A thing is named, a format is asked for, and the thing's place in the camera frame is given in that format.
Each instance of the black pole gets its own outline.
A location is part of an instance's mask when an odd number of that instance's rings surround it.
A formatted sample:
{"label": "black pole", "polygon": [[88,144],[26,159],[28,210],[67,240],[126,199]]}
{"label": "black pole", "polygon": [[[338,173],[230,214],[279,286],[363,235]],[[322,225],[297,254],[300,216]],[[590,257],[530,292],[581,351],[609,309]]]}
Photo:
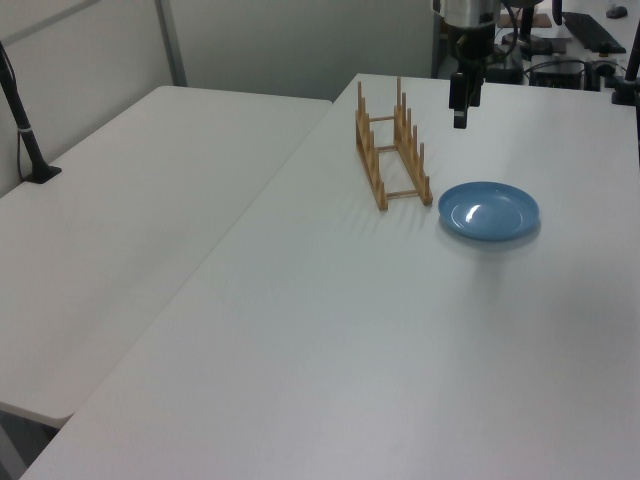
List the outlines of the black pole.
{"label": "black pole", "polygon": [[62,170],[58,167],[48,165],[47,162],[44,161],[44,158],[42,158],[36,136],[33,134],[27,113],[22,106],[22,101],[18,94],[18,85],[9,66],[9,57],[7,57],[2,42],[0,42],[0,83],[2,84],[4,95],[7,97],[13,118],[18,126],[18,132],[20,132],[24,146],[31,158],[32,171],[24,180],[32,183],[45,183]]}
{"label": "black pole", "polygon": [[533,17],[536,13],[535,8],[526,7],[522,9],[522,21],[520,23],[520,34],[523,38],[528,38],[531,35],[531,28],[533,27]]}

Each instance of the white partition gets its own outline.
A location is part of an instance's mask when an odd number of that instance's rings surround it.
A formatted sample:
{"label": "white partition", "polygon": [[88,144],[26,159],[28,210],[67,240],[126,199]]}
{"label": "white partition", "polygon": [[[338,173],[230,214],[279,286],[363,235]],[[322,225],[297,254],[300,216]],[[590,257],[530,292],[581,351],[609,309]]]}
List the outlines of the white partition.
{"label": "white partition", "polygon": [[335,100],[358,72],[431,73],[426,0],[163,3],[192,87]]}
{"label": "white partition", "polygon": [[[49,12],[44,5],[49,0],[37,3],[42,15]],[[60,7],[65,1],[51,3]],[[6,50],[48,162],[154,88],[172,83],[154,0],[92,3],[31,35],[20,35]],[[4,95],[0,97],[2,196],[18,184],[18,174],[16,125]],[[23,166],[26,173],[28,157]]]}

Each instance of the electronic equipment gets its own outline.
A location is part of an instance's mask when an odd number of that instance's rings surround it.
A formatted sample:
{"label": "electronic equipment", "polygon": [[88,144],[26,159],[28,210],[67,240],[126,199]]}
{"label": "electronic equipment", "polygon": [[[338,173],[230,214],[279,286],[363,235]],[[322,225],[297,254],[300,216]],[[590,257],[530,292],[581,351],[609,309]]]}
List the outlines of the electronic equipment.
{"label": "electronic equipment", "polygon": [[629,14],[629,12],[627,12],[626,7],[623,7],[622,5],[619,6],[613,6],[611,7],[609,10],[607,10],[607,18],[612,18],[614,20],[617,20],[618,18],[623,18],[626,17]]}
{"label": "electronic equipment", "polygon": [[[508,47],[501,45],[500,48],[506,53]],[[521,85],[524,77],[524,68],[522,66],[522,54],[520,47],[516,47],[511,55],[506,57],[502,62],[494,63],[487,67],[487,75],[485,77],[487,83],[504,83],[511,85]]]}
{"label": "electronic equipment", "polygon": [[531,58],[529,85],[580,90],[584,66],[577,58],[536,55]]}
{"label": "electronic equipment", "polygon": [[584,48],[592,52],[627,53],[627,50],[611,36],[591,15],[586,13],[563,12],[564,24]]}

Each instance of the white table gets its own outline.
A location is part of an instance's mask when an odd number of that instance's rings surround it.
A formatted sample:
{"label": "white table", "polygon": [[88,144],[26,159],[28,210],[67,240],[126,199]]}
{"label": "white table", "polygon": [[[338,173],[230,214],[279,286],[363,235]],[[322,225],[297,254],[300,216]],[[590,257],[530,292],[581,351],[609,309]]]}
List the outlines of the white table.
{"label": "white table", "polygon": [[[395,80],[357,79],[386,115]],[[436,202],[539,202],[539,231],[489,244],[416,198],[378,211],[356,80],[24,480],[637,479],[632,109],[487,85],[454,130],[448,82],[405,79]]]}
{"label": "white table", "polygon": [[162,87],[0,201],[0,409],[61,426],[326,113]]}

